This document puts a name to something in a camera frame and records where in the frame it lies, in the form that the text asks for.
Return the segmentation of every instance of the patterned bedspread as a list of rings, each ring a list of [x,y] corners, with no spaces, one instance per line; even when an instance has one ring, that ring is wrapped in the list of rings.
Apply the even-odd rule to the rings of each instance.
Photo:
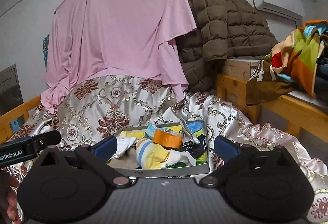
[[[125,75],[110,75],[85,81],[65,98],[54,115],[38,106],[14,138],[34,136],[53,129],[60,131],[61,150],[72,150],[83,144],[93,145],[121,127],[144,126],[203,119],[206,124],[210,152],[210,170],[224,165],[214,153],[214,139],[224,136],[236,144],[251,144],[259,150],[271,151],[275,145],[285,146],[315,191],[313,206],[308,214],[312,223],[328,221],[327,167],[319,159],[311,159],[299,141],[269,123],[253,126],[232,104],[208,93],[188,93],[177,102],[171,87],[160,81]],[[22,181],[33,160],[5,168]],[[199,180],[204,175],[193,175]]]

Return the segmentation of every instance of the finger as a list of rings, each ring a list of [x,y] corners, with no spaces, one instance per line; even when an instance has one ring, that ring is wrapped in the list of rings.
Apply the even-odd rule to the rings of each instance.
[[[22,220],[20,219],[19,215],[17,214],[17,217],[15,218],[14,220],[14,223],[15,224],[21,224],[22,223]]]
[[[16,188],[19,186],[19,181],[12,175],[8,177],[8,182],[9,182],[9,186],[11,187]]]
[[[8,213],[8,217],[16,224],[21,224],[22,221],[18,215],[18,209],[17,208],[13,208],[13,207],[9,207],[7,210]]]
[[[7,209],[7,215],[12,221],[16,220],[16,218],[18,216],[17,208],[9,206]]]
[[[17,195],[12,188],[9,188],[8,190],[7,201],[9,203],[9,206],[17,207]]]

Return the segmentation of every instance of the air conditioner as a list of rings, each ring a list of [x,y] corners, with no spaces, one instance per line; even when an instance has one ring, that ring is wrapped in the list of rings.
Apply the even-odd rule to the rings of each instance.
[[[300,0],[253,0],[253,2],[258,10],[292,20],[301,20],[305,16],[304,7]]]

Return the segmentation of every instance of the fabric pile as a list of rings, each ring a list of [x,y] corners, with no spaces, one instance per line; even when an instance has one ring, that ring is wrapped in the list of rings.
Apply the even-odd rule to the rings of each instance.
[[[152,122],[144,132],[121,131],[117,152],[107,164],[112,166],[114,162],[113,168],[163,169],[206,163],[207,144],[202,125],[202,121],[187,124],[181,118],[180,125],[173,127],[157,128]]]
[[[246,0],[188,0],[197,29],[176,38],[190,92],[214,88],[227,58],[261,59],[277,40]]]
[[[293,90],[328,103],[328,22],[315,20],[275,45],[246,85],[246,104],[272,101]]]

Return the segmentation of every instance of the blue gripper pad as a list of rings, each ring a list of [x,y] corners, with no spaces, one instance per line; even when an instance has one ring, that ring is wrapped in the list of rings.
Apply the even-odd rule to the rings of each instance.
[[[214,151],[226,163],[241,153],[241,147],[223,136],[217,136],[214,140]]]
[[[111,135],[104,140],[96,143],[91,147],[95,157],[103,162],[107,162],[117,150],[117,140],[114,135]]]

